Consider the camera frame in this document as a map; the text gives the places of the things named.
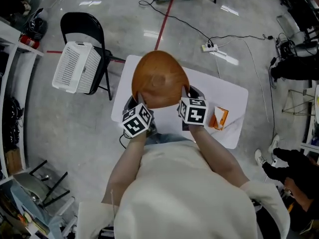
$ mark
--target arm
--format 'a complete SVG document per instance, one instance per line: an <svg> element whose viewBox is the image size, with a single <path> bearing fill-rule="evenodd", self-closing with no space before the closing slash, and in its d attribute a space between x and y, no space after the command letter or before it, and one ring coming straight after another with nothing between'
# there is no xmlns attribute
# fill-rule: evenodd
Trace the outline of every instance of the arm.
<svg viewBox="0 0 319 239"><path fill-rule="evenodd" d="M130 140L129 145L115 165L102 203L120 205L121 198L128 186L135 180L144 154L146 131Z"/></svg>
<svg viewBox="0 0 319 239"><path fill-rule="evenodd" d="M291 178L286 178L285 187L291 191L296 202L301 205L305 212L308 211L310 205L313 203L313 199L309 199L304 192L298 188L294 180Z"/></svg>
<svg viewBox="0 0 319 239"><path fill-rule="evenodd" d="M204 159L215 173L236 187L241 187L249 181L235 157L216 141L203 126L188 126Z"/></svg>

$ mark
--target black and white marker cube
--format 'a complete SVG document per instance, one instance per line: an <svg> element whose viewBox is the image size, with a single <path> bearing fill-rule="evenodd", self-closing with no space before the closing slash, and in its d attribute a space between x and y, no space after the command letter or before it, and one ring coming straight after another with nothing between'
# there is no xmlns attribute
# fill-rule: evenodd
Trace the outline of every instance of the black and white marker cube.
<svg viewBox="0 0 319 239"><path fill-rule="evenodd" d="M143 104L139 104L123 115L121 127L130 137L134 137L147 130L151 120L149 110Z"/></svg>
<svg viewBox="0 0 319 239"><path fill-rule="evenodd" d="M208 101L181 98L178 113L186 124L205 125L208 114Z"/></svg>

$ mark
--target white plastic basket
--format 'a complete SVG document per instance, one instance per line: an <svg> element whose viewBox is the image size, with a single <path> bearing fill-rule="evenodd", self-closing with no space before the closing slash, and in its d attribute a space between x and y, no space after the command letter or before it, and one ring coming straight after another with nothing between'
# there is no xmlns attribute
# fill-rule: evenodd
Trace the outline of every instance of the white plastic basket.
<svg viewBox="0 0 319 239"><path fill-rule="evenodd" d="M101 56L88 42L68 42L52 81L53 87L70 93L89 93Z"/></svg>

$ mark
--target black pants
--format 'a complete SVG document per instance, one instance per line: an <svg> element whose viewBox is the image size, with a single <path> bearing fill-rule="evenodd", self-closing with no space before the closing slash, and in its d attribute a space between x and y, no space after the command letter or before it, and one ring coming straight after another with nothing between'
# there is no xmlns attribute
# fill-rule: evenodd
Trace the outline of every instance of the black pants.
<svg viewBox="0 0 319 239"><path fill-rule="evenodd" d="M319 80L319 59L317 56L290 57L270 70L271 76L290 80Z"/></svg>
<svg viewBox="0 0 319 239"><path fill-rule="evenodd" d="M266 162L263 169L267 176L273 180L285 183L287 177L292 178L295 184L308 196L317 195L317 186L314 187L313 179L319 176L319 167L297 150L274 149L273 154L288 163L288 167L273 167Z"/></svg>

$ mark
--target red fire extinguisher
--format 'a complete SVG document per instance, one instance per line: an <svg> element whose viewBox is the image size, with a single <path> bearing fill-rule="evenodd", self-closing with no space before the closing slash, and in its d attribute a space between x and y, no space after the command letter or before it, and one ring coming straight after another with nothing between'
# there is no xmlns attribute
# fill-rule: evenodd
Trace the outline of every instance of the red fire extinguisher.
<svg viewBox="0 0 319 239"><path fill-rule="evenodd" d="M35 41L33 39L31 39L29 36L27 35L23 35L21 38L20 38L20 42L32 47L33 49L37 49L39 47L39 41Z"/></svg>

